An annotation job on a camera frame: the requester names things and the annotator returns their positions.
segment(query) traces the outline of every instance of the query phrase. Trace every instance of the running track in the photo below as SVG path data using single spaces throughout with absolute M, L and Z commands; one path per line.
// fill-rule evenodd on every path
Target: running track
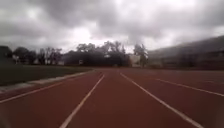
M 224 128 L 224 72 L 96 69 L 0 95 L 0 128 Z

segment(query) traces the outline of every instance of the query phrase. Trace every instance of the building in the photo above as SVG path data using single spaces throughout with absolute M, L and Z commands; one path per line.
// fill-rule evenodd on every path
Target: building
M 140 56 L 129 54 L 129 59 L 132 67 L 140 67 Z
M 151 51 L 150 66 L 224 69 L 224 36 Z

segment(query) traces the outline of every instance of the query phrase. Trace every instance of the grass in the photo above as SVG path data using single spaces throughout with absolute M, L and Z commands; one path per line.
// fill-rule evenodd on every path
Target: grass
M 52 78 L 88 70 L 90 69 L 62 66 L 0 65 L 0 86 Z

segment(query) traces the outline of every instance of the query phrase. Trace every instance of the white lane line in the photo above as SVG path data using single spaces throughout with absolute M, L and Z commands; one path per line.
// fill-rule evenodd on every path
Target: white lane line
M 211 91 L 207 91 L 207 90 L 203 90 L 203 89 L 199 89 L 199 88 L 194 88 L 194 87 L 190 87 L 190 86 L 187 86 L 187 85 L 178 84 L 178 83 L 174 83 L 174 82 L 170 82 L 170 81 L 166 81 L 166 80 L 161 80 L 161 79 L 156 79 L 156 80 L 160 81 L 160 82 L 163 82 L 163 83 L 168 83 L 168 84 L 172 84 L 172 85 L 176 85 L 176 86 L 180 86 L 180 87 L 184 87 L 184 88 L 188 88 L 188 89 L 192 89 L 192 90 L 201 91 L 201 92 L 205 92 L 205 93 L 209 93 L 209 94 L 224 97 L 224 94 L 221 94 L 221 93 L 211 92 Z
M 190 117 L 186 116 L 185 114 L 183 114 L 182 112 L 178 111 L 177 109 L 171 107 L 169 104 L 167 104 L 166 102 L 164 102 L 163 100 L 159 99 L 158 97 L 156 97 L 155 95 L 153 95 L 152 93 L 150 93 L 149 91 L 147 91 L 146 89 L 144 89 L 143 87 L 141 87 L 139 84 L 137 84 L 136 82 L 134 82 L 132 79 L 130 79 L 129 77 L 125 76 L 123 73 L 120 73 L 125 79 L 127 79 L 128 81 L 130 81 L 131 83 L 133 83 L 134 85 L 136 85 L 137 87 L 139 87 L 142 91 L 144 91 L 146 94 L 150 95 L 152 98 L 154 98 L 155 100 L 157 100 L 159 103 L 161 103 L 162 105 L 164 105 L 165 107 L 167 107 L 168 109 L 170 109 L 171 111 L 173 111 L 175 114 L 177 114 L 178 116 L 180 116 L 182 119 L 184 119 L 185 121 L 187 121 L 188 123 L 192 124 L 193 126 L 197 127 L 197 128 L 204 128 L 201 124 L 199 124 L 198 122 L 192 120 Z
M 201 82 L 205 82 L 205 83 L 212 83 L 212 84 L 215 84 L 215 85 L 223 85 L 224 83 L 219 83 L 219 82 L 215 82 L 215 81 L 201 81 Z
M 96 89 L 96 87 L 99 85 L 99 83 L 103 80 L 105 75 L 103 75 L 99 81 L 94 85 L 94 87 L 89 91 L 89 93 L 82 99 L 82 101 L 79 103 L 79 105 L 72 111 L 72 113 L 66 118 L 66 120 L 62 123 L 62 125 L 59 128 L 66 128 L 68 124 L 71 122 L 72 118 L 79 112 L 81 107 L 84 105 L 86 100 L 91 96 L 92 92 Z
M 40 92 L 40 91 L 44 91 L 44 90 L 47 90 L 47 89 L 59 86 L 61 84 L 64 84 L 64 82 L 71 81 L 71 80 L 73 80 L 73 79 L 72 78 L 68 78 L 67 80 L 63 80 L 62 82 L 55 83 L 55 84 L 49 85 L 47 87 L 42 87 L 42 88 L 39 88 L 39 89 L 30 91 L 30 92 L 27 92 L 27 93 L 19 94 L 19 95 L 16 95 L 16 96 L 4 99 L 4 100 L 0 100 L 0 104 L 8 102 L 8 101 L 11 101 L 11 100 L 15 100 L 15 99 L 18 99 L 18 98 L 21 98 L 21 97 L 24 97 L 24 96 L 27 96 L 27 95 L 30 95 L 30 94 L 33 94 L 33 93 L 37 93 L 37 92 Z

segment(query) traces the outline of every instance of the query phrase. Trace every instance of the cloudy sky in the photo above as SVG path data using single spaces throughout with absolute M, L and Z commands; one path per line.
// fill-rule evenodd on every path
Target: cloudy sky
M 157 49 L 224 34 L 224 0 L 0 0 L 0 44 Z

